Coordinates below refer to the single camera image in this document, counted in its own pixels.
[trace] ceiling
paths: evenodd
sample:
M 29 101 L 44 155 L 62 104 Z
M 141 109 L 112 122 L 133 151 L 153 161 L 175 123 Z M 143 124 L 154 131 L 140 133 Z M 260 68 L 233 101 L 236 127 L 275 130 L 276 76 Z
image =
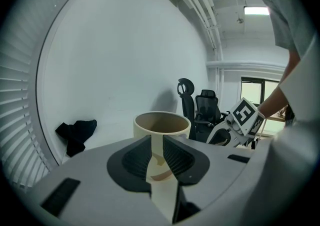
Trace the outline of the ceiling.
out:
M 170 0 L 177 5 L 179 0 Z M 255 38 L 273 39 L 273 29 L 268 15 L 244 15 L 244 6 L 264 6 L 262 0 L 214 0 L 220 33 L 223 39 Z

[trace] wooden desk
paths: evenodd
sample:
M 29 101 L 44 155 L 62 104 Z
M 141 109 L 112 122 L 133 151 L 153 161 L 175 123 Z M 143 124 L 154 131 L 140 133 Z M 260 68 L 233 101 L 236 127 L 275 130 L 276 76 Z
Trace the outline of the wooden desk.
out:
M 264 132 L 264 129 L 265 129 L 267 120 L 278 121 L 278 122 L 285 122 L 285 119 L 284 119 L 283 117 L 278 116 L 277 114 L 273 114 L 272 116 L 266 118 L 266 119 L 264 120 L 264 122 L 263 122 L 263 126 L 262 126 L 262 130 L 261 130 L 259 139 L 261 139 L 261 136 L 262 136 L 262 134 L 263 134 L 263 132 Z

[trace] person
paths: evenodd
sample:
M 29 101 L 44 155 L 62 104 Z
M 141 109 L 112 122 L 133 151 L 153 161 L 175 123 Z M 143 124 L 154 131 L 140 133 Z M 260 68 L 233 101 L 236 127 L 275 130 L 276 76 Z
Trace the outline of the person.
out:
M 275 45 L 289 52 L 289 60 L 279 82 L 280 85 L 303 58 L 317 30 L 300 0 L 263 0 L 263 2 L 269 10 Z M 258 107 L 266 118 L 288 104 L 279 85 Z

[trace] paper cup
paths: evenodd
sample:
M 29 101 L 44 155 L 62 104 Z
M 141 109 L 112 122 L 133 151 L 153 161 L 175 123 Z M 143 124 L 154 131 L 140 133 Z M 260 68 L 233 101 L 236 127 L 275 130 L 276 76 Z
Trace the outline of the paper cup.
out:
M 133 121 L 133 136 L 137 139 L 151 135 L 152 158 L 147 169 L 147 180 L 162 181 L 172 175 L 164 159 L 163 136 L 189 137 L 191 122 L 184 116 L 165 111 L 150 111 Z

